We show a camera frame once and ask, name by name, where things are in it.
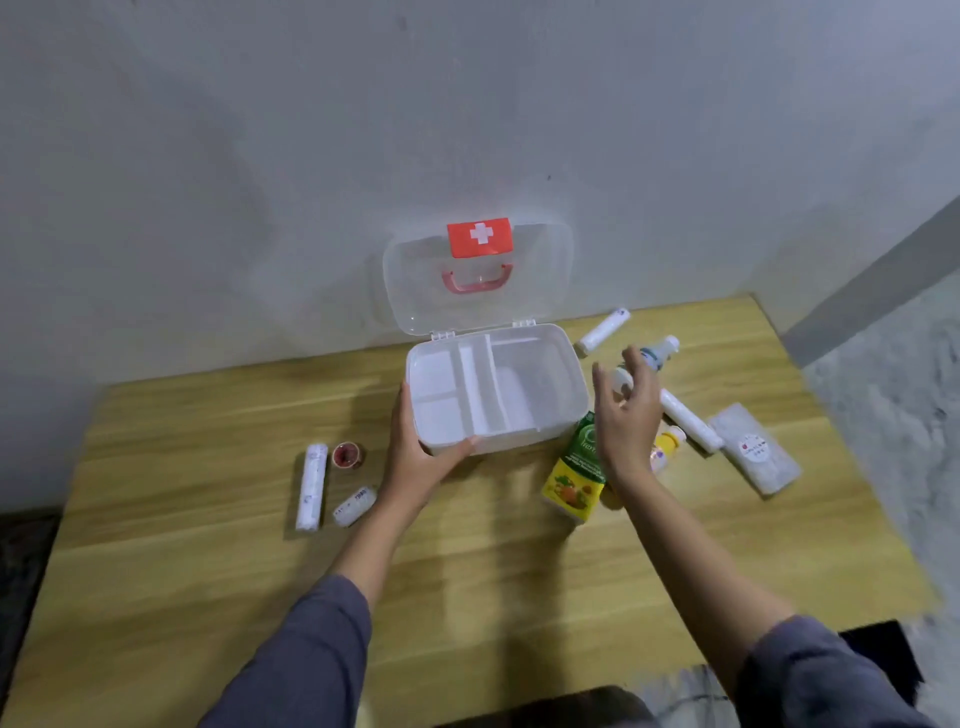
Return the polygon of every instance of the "white wall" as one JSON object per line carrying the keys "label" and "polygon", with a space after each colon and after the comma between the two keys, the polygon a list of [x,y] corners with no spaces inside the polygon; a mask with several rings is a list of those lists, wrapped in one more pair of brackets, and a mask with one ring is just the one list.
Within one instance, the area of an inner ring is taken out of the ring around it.
{"label": "white wall", "polygon": [[[383,246],[494,215],[574,229],[558,316],[756,290],[784,330],[960,189],[958,21],[952,0],[5,3],[0,400],[396,340]],[[55,410],[5,409],[0,436]],[[0,508],[62,498],[4,452]]]}

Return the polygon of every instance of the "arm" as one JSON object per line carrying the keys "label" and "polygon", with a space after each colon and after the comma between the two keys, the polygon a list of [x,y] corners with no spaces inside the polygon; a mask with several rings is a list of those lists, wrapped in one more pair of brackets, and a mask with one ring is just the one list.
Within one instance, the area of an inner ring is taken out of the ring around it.
{"label": "arm", "polygon": [[420,446],[410,390],[396,398],[387,468],[373,508],[354,526],[326,576],[227,685],[201,721],[219,726],[348,726],[367,667],[371,609],[396,545],[474,440],[436,457]]}
{"label": "arm", "polygon": [[376,503],[354,526],[327,573],[340,574],[353,582],[372,609],[383,591],[400,536],[423,510],[440,481],[473,453],[477,439],[466,439],[436,456],[425,452],[414,426],[410,387],[403,382],[396,396],[387,468]]}
{"label": "arm", "polygon": [[636,349],[630,347],[624,357],[635,388],[622,407],[613,401],[603,369],[593,367],[600,455],[686,628],[733,695],[750,650],[795,612],[740,574],[730,554],[657,482],[650,449],[663,415],[660,383]]}
{"label": "arm", "polygon": [[745,727],[932,728],[886,676],[815,619],[741,574],[730,554],[664,489],[649,452],[662,410],[657,375],[623,352],[635,388],[622,406],[593,367],[597,445],[610,483],[693,640]]}

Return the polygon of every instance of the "red cross label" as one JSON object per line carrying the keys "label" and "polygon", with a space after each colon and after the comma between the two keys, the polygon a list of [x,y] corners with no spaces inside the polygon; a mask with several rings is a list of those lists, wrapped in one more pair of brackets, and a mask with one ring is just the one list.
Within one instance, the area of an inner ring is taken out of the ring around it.
{"label": "red cross label", "polygon": [[510,220],[481,220],[478,223],[453,223],[446,226],[450,236],[450,252],[454,257],[500,255],[514,249]]}

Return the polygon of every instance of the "wooden table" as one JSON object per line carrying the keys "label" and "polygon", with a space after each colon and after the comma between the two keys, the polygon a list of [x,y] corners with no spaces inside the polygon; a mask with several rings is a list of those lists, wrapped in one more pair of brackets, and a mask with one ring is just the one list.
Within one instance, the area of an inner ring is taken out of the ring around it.
{"label": "wooden table", "polygon": [[[563,326],[576,341],[597,321]],[[664,472],[742,569],[838,630],[929,608],[924,576],[754,301],[638,311],[596,357],[614,365],[628,342],[667,333],[682,350],[664,386],[705,417],[743,402],[804,467],[768,501],[722,454],[684,446]],[[326,569],[345,538],[332,507],[378,482],[408,349],[112,387],[4,727],[193,724]],[[367,463],[328,479],[319,533],[296,533],[305,446],[346,439]],[[430,724],[702,661],[622,510],[571,533],[540,502],[563,446],[472,458],[410,529],[374,618],[360,724]]]}

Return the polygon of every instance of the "pink handle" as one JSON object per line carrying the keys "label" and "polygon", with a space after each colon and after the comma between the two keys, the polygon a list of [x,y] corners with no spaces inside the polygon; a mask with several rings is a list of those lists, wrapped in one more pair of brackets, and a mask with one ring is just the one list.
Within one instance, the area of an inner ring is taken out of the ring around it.
{"label": "pink handle", "polygon": [[503,268],[503,275],[497,280],[480,280],[476,283],[471,283],[470,285],[465,286],[457,285],[457,281],[453,279],[453,271],[444,271],[444,285],[446,286],[446,290],[448,290],[450,293],[480,293],[481,291],[495,291],[501,285],[510,280],[510,274],[514,271],[513,263],[504,263],[500,267]]}

